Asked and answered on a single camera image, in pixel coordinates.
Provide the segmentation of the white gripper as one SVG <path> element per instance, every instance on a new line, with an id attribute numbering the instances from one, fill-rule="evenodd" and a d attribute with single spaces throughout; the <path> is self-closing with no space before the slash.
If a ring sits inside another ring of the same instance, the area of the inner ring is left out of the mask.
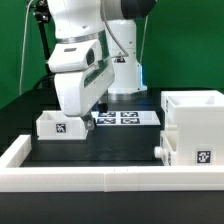
<path id="1" fill-rule="evenodd" d="M 114 79 L 111 57 L 84 71 L 57 73 L 54 83 L 61 110 L 68 117 L 82 117 L 85 128 L 93 130 L 95 119 L 92 114 L 87 113 L 108 90 Z M 108 105 L 99 103 L 98 109 L 106 112 Z"/>

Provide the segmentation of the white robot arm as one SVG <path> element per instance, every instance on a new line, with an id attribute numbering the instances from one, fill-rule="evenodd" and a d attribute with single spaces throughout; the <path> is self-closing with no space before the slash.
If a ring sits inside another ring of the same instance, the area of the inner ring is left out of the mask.
<path id="1" fill-rule="evenodd" d="M 109 95 L 146 89 L 136 59 L 136 25 L 157 0 L 48 0 L 57 44 L 48 65 L 60 108 L 95 126 L 93 106 L 107 110 Z"/>

